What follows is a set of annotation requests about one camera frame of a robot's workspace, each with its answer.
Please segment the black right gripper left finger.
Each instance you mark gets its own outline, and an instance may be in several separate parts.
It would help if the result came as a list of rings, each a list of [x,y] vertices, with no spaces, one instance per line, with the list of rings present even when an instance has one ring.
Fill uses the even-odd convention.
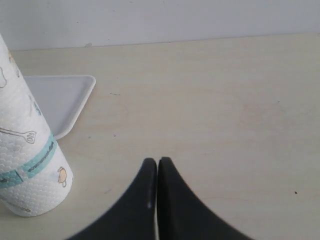
[[[124,194],[71,240],[154,240],[157,164],[146,158]]]

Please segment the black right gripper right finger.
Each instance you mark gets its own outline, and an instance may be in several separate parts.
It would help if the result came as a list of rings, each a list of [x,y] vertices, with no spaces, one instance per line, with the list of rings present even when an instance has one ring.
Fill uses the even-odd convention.
[[[250,239],[195,195],[169,157],[159,160],[156,209],[160,240]]]

